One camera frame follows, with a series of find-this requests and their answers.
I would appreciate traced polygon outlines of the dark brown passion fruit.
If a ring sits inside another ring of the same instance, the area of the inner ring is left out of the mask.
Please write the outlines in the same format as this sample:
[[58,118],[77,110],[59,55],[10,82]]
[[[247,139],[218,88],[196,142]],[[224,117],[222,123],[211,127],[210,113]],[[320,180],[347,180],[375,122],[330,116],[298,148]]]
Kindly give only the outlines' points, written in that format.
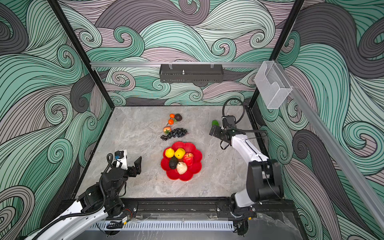
[[175,114],[174,119],[175,119],[177,122],[180,122],[180,121],[182,121],[183,117],[182,117],[180,114]]

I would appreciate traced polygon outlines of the red apple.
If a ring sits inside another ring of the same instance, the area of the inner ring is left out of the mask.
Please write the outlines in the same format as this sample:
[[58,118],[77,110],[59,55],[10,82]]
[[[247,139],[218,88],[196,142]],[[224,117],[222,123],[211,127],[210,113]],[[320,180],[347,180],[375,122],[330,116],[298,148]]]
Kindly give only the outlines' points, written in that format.
[[183,157],[183,162],[189,167],[194,164],[194,155],[192,153],[186,153]]

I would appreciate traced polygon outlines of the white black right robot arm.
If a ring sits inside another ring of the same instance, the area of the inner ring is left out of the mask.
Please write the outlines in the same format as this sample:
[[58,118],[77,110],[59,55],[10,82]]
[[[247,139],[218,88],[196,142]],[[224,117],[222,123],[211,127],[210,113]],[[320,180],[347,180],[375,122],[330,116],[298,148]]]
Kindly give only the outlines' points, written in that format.
[[237,130],[213,125],[210,135],[228,143],[248,165],[246,188],[233,195],[236,207],[245,208],[261,201],[283,198],[281,166],[277,160],[264,155],[246,134]]

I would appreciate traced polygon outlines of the large yellow lemon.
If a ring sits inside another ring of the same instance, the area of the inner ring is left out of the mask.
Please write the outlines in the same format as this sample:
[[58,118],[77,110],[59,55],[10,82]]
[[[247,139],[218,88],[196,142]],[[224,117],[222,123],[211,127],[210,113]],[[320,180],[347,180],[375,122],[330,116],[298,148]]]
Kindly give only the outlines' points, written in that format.
[[182,160],[185,154],[186,154],[186,151],[183,148],[178,148],[174,153],[174,157],[177,158],[178,160]]

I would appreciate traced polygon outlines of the dark avocado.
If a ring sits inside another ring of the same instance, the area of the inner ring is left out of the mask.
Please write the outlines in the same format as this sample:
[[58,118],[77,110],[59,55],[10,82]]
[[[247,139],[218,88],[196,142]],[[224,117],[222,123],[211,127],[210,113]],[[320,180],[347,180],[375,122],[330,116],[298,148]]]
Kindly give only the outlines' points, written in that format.
[[176,157],[172,157],[169,161],[170,169],[175,170],[177,168],[178,163],[179,163],[179,160]]

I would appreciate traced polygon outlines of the red flower-shaped fruit bowl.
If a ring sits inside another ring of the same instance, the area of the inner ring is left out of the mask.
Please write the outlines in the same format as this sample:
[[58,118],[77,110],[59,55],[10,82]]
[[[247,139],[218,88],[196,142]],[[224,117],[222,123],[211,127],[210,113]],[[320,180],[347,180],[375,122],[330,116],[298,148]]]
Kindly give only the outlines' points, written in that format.
[[202,170],[203,154],[192,143],[176,142],[163,152],[161,168],[170,180],[187,182]]

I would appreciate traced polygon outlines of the small peach fruit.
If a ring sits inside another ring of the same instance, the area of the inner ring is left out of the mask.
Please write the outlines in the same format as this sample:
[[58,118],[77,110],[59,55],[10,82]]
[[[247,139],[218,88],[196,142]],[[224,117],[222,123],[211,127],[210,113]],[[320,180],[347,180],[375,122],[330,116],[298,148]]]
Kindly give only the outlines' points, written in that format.
[[163,132],[164,132],[164,134],[169,134],[169,133],[171,133],[171,131],[172,131],[172,129],[171,129],[171,127],[169,127],[169,126],[167,126],[167,127],[164,127],[164,129],[163,129]]

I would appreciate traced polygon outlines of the beige garlic bulb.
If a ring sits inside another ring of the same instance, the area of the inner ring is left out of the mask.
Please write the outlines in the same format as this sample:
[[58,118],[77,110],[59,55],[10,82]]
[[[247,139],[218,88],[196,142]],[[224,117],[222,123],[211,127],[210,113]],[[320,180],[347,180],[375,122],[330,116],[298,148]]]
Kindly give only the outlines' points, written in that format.
[[186,171],[188,170],[188,166],[186,163],[184,162],[179,162],[178,165],[177,165],[177,168],[176,168],[177,172],[179,175],[183,175],[186,173]]

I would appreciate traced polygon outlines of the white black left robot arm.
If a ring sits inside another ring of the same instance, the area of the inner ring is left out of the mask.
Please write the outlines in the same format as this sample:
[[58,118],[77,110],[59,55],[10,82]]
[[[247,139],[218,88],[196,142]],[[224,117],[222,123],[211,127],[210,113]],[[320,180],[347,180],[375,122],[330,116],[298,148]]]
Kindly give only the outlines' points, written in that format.
[[82,193],[67,210],[26,240],[72,240],[101,219],[111,218],[109,231],[121,229],[133,217],[134,209],[123,203],[119,193],[126,189],[126,182],[142,171],[142,157],[132,167],[124,167],[127,158],[116,159],[107,154],[107,167],[99,181]]

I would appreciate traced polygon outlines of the small wrinkled yellow fruit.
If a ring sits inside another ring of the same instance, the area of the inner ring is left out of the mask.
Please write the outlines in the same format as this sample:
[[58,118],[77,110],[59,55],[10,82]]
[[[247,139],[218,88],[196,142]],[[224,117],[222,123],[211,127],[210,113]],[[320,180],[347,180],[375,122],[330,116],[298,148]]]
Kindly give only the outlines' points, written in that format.
[[172,148],[168,148],[168,149],[165,150],[165,156],[167,158],[171,159],[171,158],[174,157],[174,155],[175,155],[175,151]]

